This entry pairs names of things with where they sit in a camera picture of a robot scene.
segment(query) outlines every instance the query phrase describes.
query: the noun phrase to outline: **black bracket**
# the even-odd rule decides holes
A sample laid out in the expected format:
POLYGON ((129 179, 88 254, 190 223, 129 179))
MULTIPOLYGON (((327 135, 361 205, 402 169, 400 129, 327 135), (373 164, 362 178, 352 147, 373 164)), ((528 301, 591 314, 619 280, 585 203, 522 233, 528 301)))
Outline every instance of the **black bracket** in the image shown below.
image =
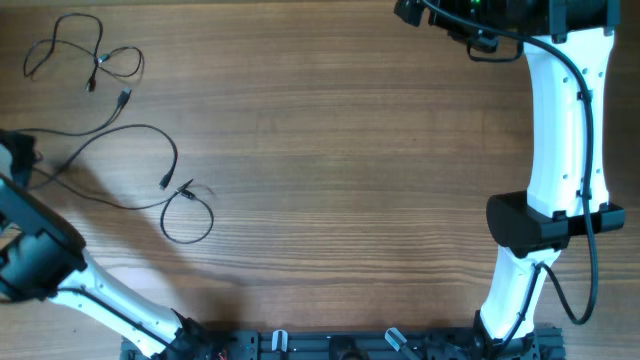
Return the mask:
POLYGON ((481 35, 476 35, 467 41, 467 55, 469 55, 469 59, 475 62, 488 62, 488 63, 510 63, 514 62, 522 57, 524 53, 524 43, 522 41, 518 41, 516 46, 516 54, 511 58, 486 58, 479 57, 471 54, 471 49, 476 49, 480 47, 480 51, 485 53, 494 53, 498 51, 498 38, 497 37, 483 37, 481 35))
POLYGON ((0 293, 11 301, 44 300, 71 272, 87 267, 82 235, 2 174, 0 218, 0 232, 11 224, 21 231, 0 249, 0 293))
POLYGON ((422 22, 424 6, 419 5, 415 0, 397 0, 393 13, 407 24, 418 27, 422 22))
MULTIPOLYGON (((613 203, 602 204, 591 221, 596 234, 618 230, 624 226, 625 211, 613 203)), ((584 216, 546 217, 527 205, 526 191, 489 198, 487 223, 496 242, 521 259, 533 251, 565 249, 572 236, 586 233, 584 216)))

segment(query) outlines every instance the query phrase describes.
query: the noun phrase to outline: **black wire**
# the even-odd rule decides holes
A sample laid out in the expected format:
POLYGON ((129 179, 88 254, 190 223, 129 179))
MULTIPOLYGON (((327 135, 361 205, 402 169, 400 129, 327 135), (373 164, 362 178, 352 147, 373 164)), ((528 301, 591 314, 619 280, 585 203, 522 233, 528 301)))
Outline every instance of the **black wire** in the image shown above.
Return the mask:
POLYGON ((173 150, 173 161, 171 163, 171 168, 169 169, 169 171, 167 172, 167 175, 173 175, 173 172, 176 168, 176 164, 178 162, 178 148, 176 147, 175 142, 173 141, 173 139, 171 139, 171 137, 169 135, 167 135, 167 133, 165 133, 164 131, 158 129, 155 126, 152 125, 147 125, 147 124, 131 124, 131 125, 123 125, 123 126, 119 126, 113 129, 109 129, 105 132, 102 132, 98 135, 95 135, 94 137, 92 137, 91 139, 87 140, 84 144, 82 144, 82 146, 80 146, 63 164, 62 166, 58 167, 57 170, 55 170, 53 172, 53 174, 50 174, 50 177, 47 178, 45 181, 30 186, 27 190, 35 190, 35 189, 40 189, 46 185, 48 185, 49 183, 51 183, 52 181, 54 181, 58 176, 60 176, 61 173, 63 173, 65 170, 67 170, 67 168, 71 165, 71 163, 78 157, 78 155, 80 155, 80 153, 87 147, 89 146, 89 144, 91 144, 92 142, 94 142, 95 140, 111 134, 113 132, 119 131, 119 130, 124 130, 124 129, 131 129, 131 128, 147 128, 147 129, 151 129, 151 130, 155 130, 157 132, 159 132, 160 134, 162 134, 162 136, 164 136, 167 141, 169 141, 169 144, 171 144, 171 148, 173 150))
POLYGON ((85 199, 85 200, 89 200, 89 201, 94 201, 94 202, 98 202, 101 204, 105 204, 105 205, 109 205, 109 206, 113 206, 115 208, 118 209, 122 209, 122 210, 144 210, 144 209, 150 209, 156 206, 160 206, 162 204, 164 204, 164 207, 162 208, 162 213, 160 214, 160 230, 162 230, 162 234, 169 239, 170 241, 176 243, 176 244, 181 244, 181 245, 189 245, 189 244, 195 244, 201 240, 204 240, 204 238, 206 238, 207 236, 209 236, 209 234, 211 233, 211 230, 213 229, 213 222, 215 220, 215 216, 213 215, 213 210, 211 210, 211 207, 209 205, 207 205, 207 203, 205 203, 204 201, 200 200, 198 197, 196 197, 192 192, 187 190, 187 187, 189 186, 189 184, 191 184, 191 182, 193 181, 190 180, 189 182, 185 183, 184 185, 180 186, 173 194, 171 194, 171 196, 169 196, 167 199, 159 201, 157 203, 153 203, 150 205, 144 205, 144 206, 124 206, 124 205, 120 205, 108 200, 104 200, 98 197, 94 197, 94 196, 90 196, 90 195, 85 195, 81 192, 79 192, 78 190, 74 189, 71 185, 61 181, 60 179, 53 177, 51 174, 47 173, 46 171, 36 168, 33 168, 33 171, 41 174, 42 176, 51 179, 51 181, 55 182, 56 184, 62 186, 63 188, 67 189, 69 192, 71 192, 72 194, 85 199), (207 210, 208 214, 209 214, 209 228, 207 229, 207 231, 205 231, 203 233, 202 236, 200 236, 199 238, 195 239, 195 240, 178 240, 174 237, 172 237, 171 235, 169 235, 169 233, 166 230, 165 224, 164 224, 164 218, 166 216, 167 213, 167 209, 169 208, 169 204, 171 204, 171 201, 178 195, 183 195, 184 197, 186 197, 189 200, 193 200, 193 201, 197 201, 200 204, 202 204, 204 206, 204 208, 207 210))
POLYGON ((41 133, 46 133, 46 134, 53 134, 53 135, 61 135, 61 136, 74 136, 74 137, 78 137, 78 136, 86 136, 86 135, 91 135, 93 133, 96 133, 100 130, 103 130, 105 128, 107 128, 109 125, 113 124, 116 119, 118 118, 118 116, 120 115, 120 112, 122 110, 122 106, 120 106, 120 104, 118 104, 115 108, 115 110, 113 110, 113 113, 111 114, 111 116, 109 116, 109 118, 107 119, 107 121, 104 122, 104 124, 98 126, 95 129, 92 130, 88 130, 88 131, 83 131, 80 133, 71 133, 71 132, 66 132, 66 131, 58 131, 58 130, 52 130, 52 129, 44 129, 44 128, 24 128, 24 129, 16 129, 16 130, 11 130, 11 131, 15 131, 15 132, 41 132, 41 133))
MULTIPOLYGON (((571 59, 567 55, 565 55, 562 51, 556 49, 552 45, 549 45, 531 36, 521 35, 515 32, 506 31, 506 30, 500 30, 490 26, 478 24, 478 23, 463 19, 459 16, 450 14, 447 11, 440 9, 439 7, 429 3, 427 0, 418 0, 418 1, 422 2, 422 4, 424 4, 425 7, 427 7, 431 12, 435 13, 437 16, 442 16, 450 21, 457 22, 461 25, 465 25, 477 30, 482 30, 483 32, 488 32, 493 35, 508 37, 508 38, 517 40, 519 42, 529 43, 531 45, 541 48, 547 51, 548 53, 550 53, 551 55, 555 56, 567 68, 569 68, 569 71, 575 76, 576 80, 578 81, 578 85, 580 87, 580 93, 581 93, 581 100, 583 102, 584 110, 585 110, 586 135, 587 135, 586 146, 585 146, 585 168, 584 168, 584 176, 583 176, 584 182, 583 182, 583 190, 582 190, 582 193, 580 194, 580 197, 582 198, 582 209, 584 212, 585 228, 586 228, 587 239, 589 243, 589 255, 590 255, 589 258, 591 261, 591 286, 589 290, 589 300, 587 301, 585 312, 580 317, 580 319, 576 319, 573 316, 573 312, 570 311, 570 308, 566 303, 566 299, 564 299, 563 292, 558 291, 558 297, 560 298, 561 302, 563 302, 562 301, 563 299, 565 300, 563 302, 563 306, 565 307, 565 310, 569 310, 567 311, 567 316, 569 316, 569 318, 571 319, 571 322, 573 322, 576 325, 585 324, 593 314, 593 310, 596 304, 596 299, 598 297, 598 254, 596 249, 593 224, 591 222, 591 211, 589 207, 589 201, 591 199, 591 171, 593 169, 593 141, 594 141, 593 140, 593 109, 591 106, 591 100, 592 100, 591 93, 589 92, 589 87, 587 85, 586 80, 582 76, 580 69, 578 69, 578 67, 573 63, 573 61, 571 61, 571 59)), ((545 268, 545 270, 547 271, 547 273, 549 273, 549 276, 552 279, 555 279, 555 275, 553 274, 553 271, 551 271, 551 268, 547 267, 545 268)), ((556 290, 560 289, 560 284, 557 283, 557 279, 554 285, 556 286, 556 290)))
POLYGON ((75 47, 78 50, 83 51, 84 53, 86 53, 87 55, 91 56, 92 60, 93 60, 93 71, 91 73, 91 76, 89 77, 89 83, 93 82, 94 86, 95 86, 95 76, 96 76, 96 72, 98 71, 98 69, 104 71, 105 73, 114 76, 114 77, 120 77, 120 78, 126 78, 126 77, 131 77, 133 75, 135 75, 136 73, 138 73, 138 71, 144 67, 144 55, 142 54, 142 51, 135 47, 135 46, 122 46, 119 47, 117 49, 111 50, 110 52, 108 52, 107 54, 98 57, 98 48, 100 47, 100 42, 102 41, 102 34, 104 32, 104 27, 102 25, 102 21, 100 21, 100 19, 98 19, 97 17, 93 16, 93 15, 89 15, 89 14, 83 14, 83 13, 70 13, 70 14, 66 14, 63 15, 61 17, 59 17, 56 20, 56 23, 53 27, 53 35, 51 37, 51 39, 43 39, 43 40, 39 40, 36 41, 35 43, 33 43, 33 45, 31 46, 31 48, 29 49, 29 51, 27 52, 27 55, 25 56, 24 59, 24 63, 22 64, 22 74, 25 77, 31 77, 33 78, 33 76, 35 75, 36 71, 38 71, 38 69, 45 63, 47 62, 47 60, 49 60, 49 58, 51 57, 51 55, 53 54, 54 50, 55 50, 55 46, 57 43, 61 43, 61 44, 65 44, 65 45, 70 45, 72 47, 75 47), (90 19, 95 20, 98 23, 98 40, 96 41, 95 47, 93 52, 80 46, 77 44, 74 44, 70 41, 66 41, 66 40, 61 40, 58 39, 58 27, 60 25, 60 22, 62 22, 62 20, 69 18, 69 17, 87 17, 90 19), (33 52, 35 51, 35 49, 40 46, 41 44, 45 44, 45 43, 51 43, 51 46, 49 47, 49 51, 47 52, 47 54, 45 55, 45 57, 40 60, 31 70, 27 71, 27 63, 29 62, 29 58, 31 57, 31 55, 33 54, 33 52), (138 53, 138 63, 136 65, 136 68, 129 72, 129 73, 117 73, 108 69, 105 69, 104 67, 101 66, 101 64, 105 63, 106 61, 108 61, 110 58, 126 51, 126 50, 135 50, 138 53))
POLYGON ((204 238, 206 238, 209 235, 209 233, 211 232, 211 229, 213 229, 213 221, 214 221, 215 217, 213 216, 213 211, 211 210, 209 205, 207 205, 207 203, 205 203, 204 201, 198 199, 195 196, 185 195, 185 194, 191 194, 191 193, 190 192, 189 193, 185 193, 184 190, 180 191, 180 189, 178 189, 178 191, 176 191, 176 193, 173 196, 171 196, 169 199, 167 199, 167 202, 164 204, 164 208, 162 208, 162 213, 160 214, 160 230, 162 230, 162 234, 164 234, 164 236, 167 239, 173 241, 174 243, 181 244, 181 245, 188 245, 188 244, 195 244, 195 243, 203 240, 204 238), (207 209, 207 212, 209 213, 209 219, 210 219, 209 228, 207 229, 207 231, 204 232, 204 234, 202 236, 200 236, 199 238, 197 238, 195 240, 187 240, 187 241, 185 241, 185 240, 175 239, 175 238, 171 237, 171 235, 169 235, 169 233, 165 229, 164 217, 165 217, 165 215, 167 213, 167 208, 169 207, 169 204, 171 204, 171 200, 173 200, 173 198, 175 198, 176 195, 178 195, 178 194, 184 195, 187 199, 195 200, 195 201, 199 202, 200 204, 202 204, 204 206, 205 209, 207 209))
POLYGON ((509 346, 509 343, 511 343, 511 340, 513 340, 513 337, 518 332, 520 325, 522 325, 522 322, 526 319, 525 317, 527 316, 527 312, 529 311, 529 306, 531 305, 531 299, 533 298, 533 293, 536 289, 536 284, 538 282, 538 275, 540 274, 540 268, 542 266, 546 266, 546 265, 544 263, 538 263, 536 265, 533 265, 533 274, 531 275, 531 280, 529 280, 529 287, 527 288, 527 294, 525 296, 524 302, 522 303, 522 309, 518 313, 516 322, 513 324, 513 326, 507 333, 507 336, 503 338, 500 348, 494 353, 493 355, 494 359, 497 359, 498 356, 504 350, 507 349, 507 347, 509 346))
POLYGON ((171 345, 170 343, 168 343, 167 341, 165 341, 164 339, 162 339, 161 337, 159 337, 158 335, 154 334, 153 332, 151 332, 150 330, 145 328, 141 323, 137 323, 137 322, 131 320, 126 315, 124 315, 123 313, 121 313, 120 311, 116 310, 111 305, 107 304, 106 302, 102 301, 100 298, 98 298, 97 296, 94 296, 93 294, 91 294, 90 292, 88 292, 86 290, 74 289, 74 288, 59 288, 58 292, 59 293, 60 292, 69 292, 69 293, 76 294, 76 295, 82 295, 85 298, 87 298, 87 299, 93 301, 94 303, 98 304, 99 306, 101 306, 102 308, 107 310, 108 312, 112 313, 116 317, 120 318, 120 320, 122 320, 122 321, 126 322, 127 324, 131 325, 136 330, 144 333, 145 335, 149 336, 153 340, 159 342, 160 344, 162 344, 164 347, 170 349, 171 351, 173 351, 175 353, 181 353, 182 352, 182 351, 178 350, 176 347, 174 347, 173 345, 171 345))
POLYGON ((78 197, 80 197, 80 198, 82 198, 82 199, 89 200, 89 201, 99 202, 99 203, 101 203, 101 204, 105 204, 105 205, 113 206, 113 207, 115 207, 115 208, 122 209, 122 210, 144 210, 144 209, 149 209, 149 208, 152 208, 152 207, 155 207, 155 206, 158 206, 158 205, 162 205, 162 204, 164 204, 164 203, 166 203, 166 202, 168 202, 168 201, 169 201, 169 198, 167 198, 167 199, 165 199, 165 200, 162 200, 162 201, 160 201, 160 202, 157 202, 157 203, 154 203, 154 204, 151 204, 151 205, 144 205, 144 206, 123 206, 123 205, 120 205, 120 204, 117 204, 117 203, 111 202, 111 201, 109 201, 109 200, 104 200, 104 199, 100 199, 100 198, 98 198, 98 197, 94 197, 94 196, 90 196, 90 195, 85 195, 85 194, 83 194, 83 193, 79 192, 78 190, 74 189, 71 185, 68 185, 67 183, 63 182, 62 180, 58 179, 57 177, 54 177, 53 175, 49 174, 48 172, 46 172, 46 171, 44 171, 44 170, 42 170, 42 169, 39 169, 39 168, 37 168, 37 167, 33 167, 32 169, 33 169, 33 171, 35 171, 35 172, 37 172, 38 174, 40 174, 40 175, 42 175, 42 176, 44 176, 44 177, 46 177, 46 178, 50 179, 51 181, 53 181, 53 182, 55 182, 56 184, 58 184, 58 185, 62 186, 63 188, 65 188, 65 189, 67 189, 69 192, 71 192, 72 194, 74 194, 74 195, 76 195, 76 196, 78 196, 78 197))

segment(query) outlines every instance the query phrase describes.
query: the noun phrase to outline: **wooden table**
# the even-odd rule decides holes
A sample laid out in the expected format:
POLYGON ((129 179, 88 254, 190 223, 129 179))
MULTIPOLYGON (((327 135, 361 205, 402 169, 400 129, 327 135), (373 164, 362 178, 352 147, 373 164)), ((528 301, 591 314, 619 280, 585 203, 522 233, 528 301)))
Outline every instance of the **wooden table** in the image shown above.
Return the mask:
MULTIPOLYGON (((193 191, 214 208, 211 235, 174 245, 160 233, 159 208, 116 210, 55 185, 37 196, 115 276, 186 316, 260 330, 470 325, 497 253, 486 200, 525 189, 531 172, 527 63, 473 63, 443 31, 403 24, 393 5, 0 10, 0 127, 90 129, 133 88, 117 125, 147 123, 175 139, 170 188, 157 189, 170 149, 143 130, 97 141, 65 181, 142 205, 194 178, 193 191), (69 11, 102 19, 103 52, 143 49, 142 79, 100 73, 86 93, 91 59, 65 46, 35 81, 24 79, 26 50, 69 11)), ((640 350, 639 11, 623 4, 607 79, 607 185, 627 224, 597 237, 601 290, 586 326, 570 324, 550 283, 536 312, 536 321, 565 328, 570 359, 636 359, 640 350)), ((60 37, 90 47, 95 25, 68 21, 60 37)), ((84 140, 39 136, 42 166, 52 169, 84 140)), ((206 217, 181 199, 167 222, 173 234, 194 236, 206 217)), ((586 240, 574 239, 555 268, 582 311, 586 240)), ((117 334, 67 308, 32 302, 1 307, 0 317, 2 359, 118 356, 117 334)))

